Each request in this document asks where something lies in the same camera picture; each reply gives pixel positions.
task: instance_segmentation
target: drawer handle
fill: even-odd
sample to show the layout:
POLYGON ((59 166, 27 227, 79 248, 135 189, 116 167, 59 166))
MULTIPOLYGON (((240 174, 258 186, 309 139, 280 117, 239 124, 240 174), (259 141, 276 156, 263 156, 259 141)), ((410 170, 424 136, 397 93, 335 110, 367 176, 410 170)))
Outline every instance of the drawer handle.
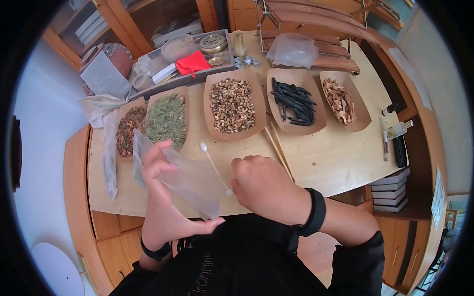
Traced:
POLYGON ((86 263, 86 258, 84 256, 82 256, 81 253, 77 252, 77 256, 79 257, 79 262, 81 264, 81 268, 82 268, 82 272, 80 272, 79 274, 83 274, 86 276, 86 279, 87 281, 89 282, 89 284, 92 286, 92 289, 94 289, 94 291, 97 292, 97 286, 95 285, 95 282, 94 282, 94 279, 92 278, 92 275, 91 275, 91 272, 89 271, 89 268, 87 267, 87 263, 86 263))
POLYGON ((413 270, 415 268, 415 262, 416 262, 416 256, 418 256, 418 251, 416 251, 416 254, 415 254, 415 259, 413 259, 413 264, 411 265, 411 270, 413 270))
POLYGON ((392 264, 392 267, 395 266, 395 260, 397 259, 397 252, 398 252, 398 248, 395 250, 395 256, 393 257, 393 264, 392 264))

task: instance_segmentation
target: brass vase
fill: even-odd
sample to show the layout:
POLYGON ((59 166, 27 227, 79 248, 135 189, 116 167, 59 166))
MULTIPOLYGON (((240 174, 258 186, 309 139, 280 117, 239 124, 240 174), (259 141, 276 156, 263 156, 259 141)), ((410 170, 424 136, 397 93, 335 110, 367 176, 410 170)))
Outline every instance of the brass vase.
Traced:
POLYGON ((234 31, 232 33, 234 36, 234 48, 232 49, 232 53, 235 57, 243 57, 247 52, 247 49, 244 46, 244 31, 234 31))

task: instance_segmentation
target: hand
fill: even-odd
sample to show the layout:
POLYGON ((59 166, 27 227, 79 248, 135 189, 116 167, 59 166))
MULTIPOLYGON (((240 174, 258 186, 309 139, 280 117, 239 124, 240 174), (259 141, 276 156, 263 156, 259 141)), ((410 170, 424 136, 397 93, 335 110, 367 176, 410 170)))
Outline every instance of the hand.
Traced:
POLYGON ((170 148, 171 139, 156 142, 143 159, 142 177, 148 188, 148 207, 142 227, 143 244, 151 251, 160 249, 166 242, 195 234, 211 234, 225 222, 216 220, 191 221, 172 204, 168 188, 157 178, 162 172, 174 172, 176 166, 166 160, 161 149, 170 148))
POLYGON ((230 184, 241 205, 282 224, 306 223, 311 195, 291 181, 281 164, 270 157, 247 156, 234 159, 232 170, 230 184))

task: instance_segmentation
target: red drawstring bag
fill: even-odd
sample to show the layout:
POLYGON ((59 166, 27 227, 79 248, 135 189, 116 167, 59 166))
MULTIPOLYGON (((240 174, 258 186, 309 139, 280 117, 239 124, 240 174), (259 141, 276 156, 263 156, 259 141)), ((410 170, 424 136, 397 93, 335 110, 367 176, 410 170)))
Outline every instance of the red drawstring bag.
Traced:
POLYGON ((196 76, 194 76, 195 72, 211 68, 204 58, 202 52, 199 50, 185 58, 176 61, 174 64, 178 68, 178 71, 181 73, 181 75, 187 75, 191 73, 193 78, 196 78, 196 76))

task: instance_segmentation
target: person's left hand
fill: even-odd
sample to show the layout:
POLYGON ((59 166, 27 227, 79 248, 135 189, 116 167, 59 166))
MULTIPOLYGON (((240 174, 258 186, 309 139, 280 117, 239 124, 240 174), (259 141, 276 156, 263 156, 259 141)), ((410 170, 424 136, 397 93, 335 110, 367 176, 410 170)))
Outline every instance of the person's left hand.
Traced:
POLYGON ((147 249, 156 251, 166 242, 195 234, 211 234, 225 222, 216 220, 191 221, 172 204, 168 188, 157 178, 162 172, 173 172, 176 166, 166 160, 161 149, 170 148, 171 139, 156 142, 143 159, 142 177, 148 188, 148 207, 142 227, 142 240, 147 249))

